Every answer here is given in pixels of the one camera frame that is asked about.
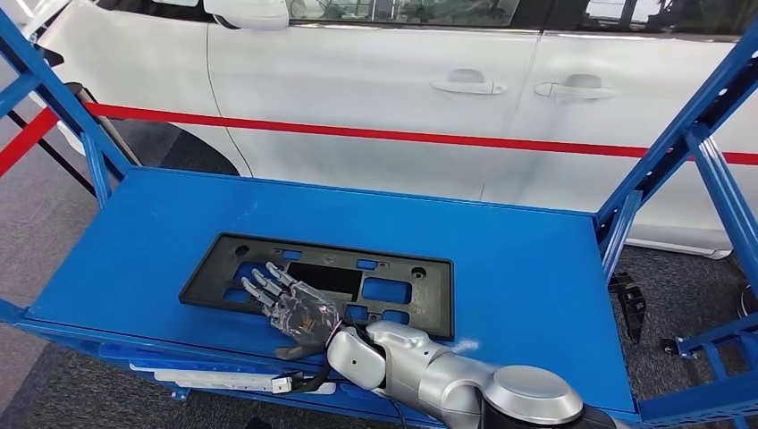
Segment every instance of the car door seam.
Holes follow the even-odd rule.
[[[521,80],[521,86],[518,89],[518,93],[516,94],[516,110],[513,111],[513,114],[511,115],[511,118],[515,120],[518,115],[518,109],[521,106],[521,97],[524,95],[524,89],[526,88],[526,84],[529,82],[529,76],[532,74],[532,68],[535,66],[535,62],[537,59],[537,51],[540,48],[540,41],[542,40],[544,31],[540,31],[537,33],[537,40],[535,41],[535,47],[532,49],[532,55],[529,57],[529,64],[526,67],[526,73],[524,73],[524,77]],[[509,128],[512,128],[513,126],[513,120],[511,122],[508,122],[507,124],[503,124],[503,127],[500,131],[501,136],[505,135],[507,130]],[[489,158],[486,166],[484,168],[484,176],[482,180],[482,190],[479,192],[479,201],[482,201],[482,198],[484,197],[484,189],[487,186],[488,182],[488,176],[490,174],[490,171],[492,170],[492,166],[494,163],[494,158]]]
[[[211,77],[211,58],[210,58],[210,34],[211,34],[211,24],[208,23],[206,27],[206,73],[208,75],[208,85],[211,87],[211,96],[214,99],[215,104],[215,110],[218,112],[219,116],[223,116],[221,113],[221,106],[218,105],[218,98],[215,96],[215,89],[213,86],[213,78]],[[255,173],[253,172],[253,169],[250,167],[250,163],[248,163],[248,159],[242,154],[242,151],[240,150],[240,147],[237,146],[237,142],[234,141],[234,137],[232,137],[232,132],[229,131],[229,127],[223,127],[223,130],[226,131],[226,135],[229,136],[229,141],[232,142],[232,145],[235,149],[237,149],[237,153],[240,154],[240,157],[242,158],[242,162],[245,163],[245,165],[248,167],[248,172],[250,173],[251,177],[256,177]]]

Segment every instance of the blue metal rack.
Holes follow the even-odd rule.
[[[677,338],[682,358],[707,358],[715,375],[712,383],[635,402],[606,291],[635,213],[690,156],[745,275],[758,284],[758,226],[711,139],[758,85],[758,22],[597,213],[136,167],[3,13],[0,51],[19,73],[0,93],[0,114],[36,91],[80,136],[102,207],[29,308],[0,301],[2,322],[125,370],[130,364],[152,364],[316,372],[322,357],[285,362],[273,356],[288,340],[263,317],[179,303],[178,291],[213,239],[223,231],[235,232],[448,258],[454,266],[455,336],[478,344],[464,352],[467,356],[551,369],[585,401],[632,426],[664,428],[731,418],[746,428],[744,416],[758,414],[758,314]],[[123,176],[113,190],[104,156]],[[307,216],[282,211],[282,201],[306,207]],[[461,224],[465,226],[451,228]],[[537,278],[542,284],[534,287]],[[481,279],[500,283],[482,285]],[[482,300],[483,293],[488,299]],[[567,302],[577,303],[581,311]],[[556,335],[556,326],[574,334]],[[535,341],[548,337],[550,341]],[[729,342],[740,345],[747,372],[729,376],[725,371],[718,347]],[[167,385],[175,398],[186,398],[187,389]],[[386,401],[350,388],[328,397],[214,392],[396,421]],[[407,409],[406,415],[412,425],[440,427],[415,411]]]

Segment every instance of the blue metal table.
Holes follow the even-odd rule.
[[[220,232],[449,258],[455,338],[477,344],[465,354],[549,368],[589,403],[632,413],[593,231],[586,214],[135,168],[19,325],[256,361],[288,341],[265,317],[177,298]],[[310,369],[322,359],[310,358]]]

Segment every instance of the robotic arm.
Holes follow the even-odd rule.
[[[585,405],[554,373],[462,357],[403,324],[374,322],[362,332],[342,320],[339,308],[321,292],[274,264],[266,268],[276,282],[254,270],[256,282],[244,278],[242,284],[263,304],[271,325],[298,343],[276,350],[281,358],[325,349],[329,365],[357,386],[433,416],[451,429],[625,427]],[[291,383],[288,377],[274,379],[273,390],[291,391]]]

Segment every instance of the black bracket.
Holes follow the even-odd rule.
[[[634,279],[628,273],[615,273],[608,284],[608,293],[615,294],[624,314],[624,324],[627,326],[627,337],[635,343],[642,338],[644,312],[647,302],[642,291],[634,286]]]

